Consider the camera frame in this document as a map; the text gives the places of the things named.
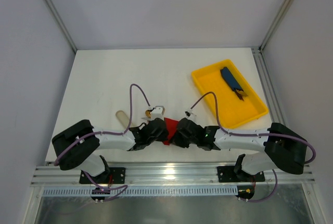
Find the red paper napkin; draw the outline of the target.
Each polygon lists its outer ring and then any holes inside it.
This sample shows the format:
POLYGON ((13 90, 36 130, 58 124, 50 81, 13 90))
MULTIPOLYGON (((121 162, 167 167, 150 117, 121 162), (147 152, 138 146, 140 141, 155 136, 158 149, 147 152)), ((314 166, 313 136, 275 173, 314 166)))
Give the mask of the red paper napkin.
POLYGON ((166 123, 166 129, 169 134, 168 134, 167 140, 163 141, 162 143, 165 146, 169 146, 171 144, 172 137, 174 136, 174 134, 177 131, 177 125, 178 125, 179 121, 173 120, 173 119, 167 118, 167 117, 164 118, 164 121, 166 123))

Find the gold spoon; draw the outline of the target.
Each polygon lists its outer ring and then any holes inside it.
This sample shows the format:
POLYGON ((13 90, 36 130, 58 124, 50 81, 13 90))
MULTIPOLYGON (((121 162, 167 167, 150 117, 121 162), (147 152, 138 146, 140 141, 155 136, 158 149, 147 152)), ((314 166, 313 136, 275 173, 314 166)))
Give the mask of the gold spoon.
POLYGON ((148 109, 145 111, 145 116, 148 117, 148 118, 151 118, 151 112, 152 112, 152 109, 148 109))

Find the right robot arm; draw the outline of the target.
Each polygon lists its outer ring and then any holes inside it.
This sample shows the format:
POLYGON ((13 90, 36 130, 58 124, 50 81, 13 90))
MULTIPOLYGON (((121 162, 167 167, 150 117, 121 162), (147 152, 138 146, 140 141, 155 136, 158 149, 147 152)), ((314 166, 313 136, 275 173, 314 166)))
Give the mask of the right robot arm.
POLYGON ((293 175, 304 171, 307 141, 280 123, 255 130, 222 130, 218 126, 202 127, 187 118, 181 119, 170 141, 188 148, 191 144, 204 149, 253 151, 241 154, 234 165, 234 175, 240 181, 250 181, 265 170, 280 169, 293 175))

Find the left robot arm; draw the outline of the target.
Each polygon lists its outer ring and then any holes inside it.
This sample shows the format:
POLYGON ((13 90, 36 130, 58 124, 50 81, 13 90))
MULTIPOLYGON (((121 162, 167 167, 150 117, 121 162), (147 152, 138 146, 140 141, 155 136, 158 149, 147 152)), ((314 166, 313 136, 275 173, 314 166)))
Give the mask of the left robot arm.
POLYGON ((112 171, 103 156, 94 154, 96 150, 139 151, 155 141, 167 141, 168 135, 167 125, 160 118, 131 127, 126 133, 97 129, 89 120, 81 120, 53 137, 54 165, 61 170, 79 169, 87 180, 107 183, 112 171))

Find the yellow plastic bin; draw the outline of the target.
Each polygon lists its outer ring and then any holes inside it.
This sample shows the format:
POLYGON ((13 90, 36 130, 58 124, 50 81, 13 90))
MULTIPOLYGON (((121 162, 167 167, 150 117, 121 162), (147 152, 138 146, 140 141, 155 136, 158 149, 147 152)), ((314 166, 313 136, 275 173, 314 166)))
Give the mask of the yellow plastic bin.
POLYGON ((214 92, 217 97, 219 120, 226 128, 237 128, 268 114, 268 108, 254 89, 229 59, 197 69, 191 73, 201 95, 214 92), (227 67, 245 93, 244 101, 222 79, 220 69, 227 67))

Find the right controller board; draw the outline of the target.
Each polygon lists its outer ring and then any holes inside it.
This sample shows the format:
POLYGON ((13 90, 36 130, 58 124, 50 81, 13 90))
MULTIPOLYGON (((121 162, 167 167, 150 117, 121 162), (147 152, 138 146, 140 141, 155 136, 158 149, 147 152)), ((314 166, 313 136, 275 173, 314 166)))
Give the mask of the right controller board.
POLYGON ((236 198, 239 201, 249 202, 255 193, 254 186, 251 185, 238 185, 236 198))

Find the controller board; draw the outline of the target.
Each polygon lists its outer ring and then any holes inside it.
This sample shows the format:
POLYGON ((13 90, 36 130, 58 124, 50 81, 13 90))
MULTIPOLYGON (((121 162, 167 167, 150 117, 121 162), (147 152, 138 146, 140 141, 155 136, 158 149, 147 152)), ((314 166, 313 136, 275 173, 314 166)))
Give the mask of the controller board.
POLYGON ((251 185, 238 185, 236 198, 239 201, 249 202, 255 193, 254 186, 251 185))
POLYGON ((91 191, 91 199, 95 203, 109 202, 109 201, 111 201, 110 193, 111 193, 110 189, 102 189, 102 188, 96 187, 95 189, 93 189, 91 191))

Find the left controller board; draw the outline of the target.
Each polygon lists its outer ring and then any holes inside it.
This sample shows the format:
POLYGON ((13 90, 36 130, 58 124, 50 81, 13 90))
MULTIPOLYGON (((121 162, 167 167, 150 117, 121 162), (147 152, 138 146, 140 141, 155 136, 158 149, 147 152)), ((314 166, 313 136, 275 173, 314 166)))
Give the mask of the left controller board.
POLYGON ((102 188, 96 187, 95 189, 93 189, 91 191, 91 199, 95 203, 109 202, 109 201, 111 201, 110 193, 111 193, 110 189, 102 189, 102 188))

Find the aluminium mounting rail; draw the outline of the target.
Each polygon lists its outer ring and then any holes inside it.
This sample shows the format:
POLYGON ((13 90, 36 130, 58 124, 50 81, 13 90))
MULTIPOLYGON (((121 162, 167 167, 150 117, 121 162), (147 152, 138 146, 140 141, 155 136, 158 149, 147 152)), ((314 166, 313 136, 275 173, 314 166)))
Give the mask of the aluminium mounting rail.
MULTIPOLYGON (((109 163, 111 167, 124 167, 124 183, 129 186, 194 186, 227 185, 219 182, 217 167, 231 163, 109 163)), ((80 171, 63 171, 57 166, 38 166, 30 186, 78 186, 80 171)))

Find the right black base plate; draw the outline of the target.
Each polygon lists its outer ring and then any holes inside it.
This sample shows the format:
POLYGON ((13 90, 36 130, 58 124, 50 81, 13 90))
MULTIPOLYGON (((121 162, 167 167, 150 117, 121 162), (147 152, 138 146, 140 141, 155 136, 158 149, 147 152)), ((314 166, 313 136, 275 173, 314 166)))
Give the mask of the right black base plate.
POLYGON ((235 166, 218 166, 217 176, 219 182, 264 182, 265 176, 263 172, 250 175, 235 166))

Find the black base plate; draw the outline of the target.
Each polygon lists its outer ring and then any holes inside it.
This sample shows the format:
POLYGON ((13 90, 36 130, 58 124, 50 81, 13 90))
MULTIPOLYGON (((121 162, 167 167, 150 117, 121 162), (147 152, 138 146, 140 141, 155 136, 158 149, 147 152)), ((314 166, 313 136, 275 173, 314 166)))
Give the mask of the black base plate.
POLYGON ((125 167, 108 167, 101 174, 93 177, 89 175, 96 184, 124 184, 125 182, 125 167))
POLYGON ((250 175, 235 166, 218 166, 217 176, 219 182, 264 182, 265 176, 263 172, 250 175))

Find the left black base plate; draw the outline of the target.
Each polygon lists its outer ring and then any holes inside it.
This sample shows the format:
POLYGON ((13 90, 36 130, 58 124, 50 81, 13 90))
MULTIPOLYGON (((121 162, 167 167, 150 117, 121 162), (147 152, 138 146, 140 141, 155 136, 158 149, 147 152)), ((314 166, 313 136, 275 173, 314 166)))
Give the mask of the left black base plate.
POLYGON ((125 182, 125 167, 108 167, 101 174, 93 177, 89 175, 96 184, 124 184, 125 182))

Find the right side aluminium rail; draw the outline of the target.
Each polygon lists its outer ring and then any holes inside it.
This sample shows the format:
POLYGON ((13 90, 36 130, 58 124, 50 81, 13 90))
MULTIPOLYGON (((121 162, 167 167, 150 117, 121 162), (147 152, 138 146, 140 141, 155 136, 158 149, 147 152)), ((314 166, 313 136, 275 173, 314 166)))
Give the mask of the right side aluminium rail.
POLYGON ((257 67, 257 71, 259 74, 259 78, 261 81, 261 85, 263 88, 263 92, 265 95, 265 99, 267 102, 268 109, 270 111, 270 116, 273 122, 279 122, 285 124, 285 118, 283 116, 283 112, 281 110, 281 106, 279 104, 271 76, 269 74, 263 52, 259 47, 251 48, 252 55, 254 58, 255 65, 257 67))

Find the left aluminium frame post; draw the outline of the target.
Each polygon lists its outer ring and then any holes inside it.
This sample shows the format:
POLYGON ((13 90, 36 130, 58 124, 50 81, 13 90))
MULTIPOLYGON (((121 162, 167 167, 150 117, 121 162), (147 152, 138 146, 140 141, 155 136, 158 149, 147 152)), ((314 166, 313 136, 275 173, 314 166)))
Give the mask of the left aluminium frame post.
POLYGON ((58 25, 58 27, 59 27, 60 31, 62 32, 64 38, 66 39, 67 43, 71 47, 72 51, 76 54, 77 50, 78 50, 76 47, 76 44, 74 43, 66 25, 64 24, 53 0, 43 0, 43 1, 45 2, 51 16, 53 17, 56 24, 58 25))

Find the right aluminium frame post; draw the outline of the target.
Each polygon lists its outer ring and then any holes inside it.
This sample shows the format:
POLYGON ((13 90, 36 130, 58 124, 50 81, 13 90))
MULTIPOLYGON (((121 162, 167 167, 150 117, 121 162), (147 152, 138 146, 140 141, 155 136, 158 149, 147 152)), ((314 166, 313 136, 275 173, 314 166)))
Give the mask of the right aluminium frame post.
POLYGON ((269 44, 270 40, 272 39, 273 35, 277 31, 278 27, 282 23, 284 17, 286 16, 289 8, 291 7, 294 0, 283 0, 281 6, 279 7, 267 33, 264 36, 264 39, 259 47, 260 52, 262 53, 267 45, 269 44))

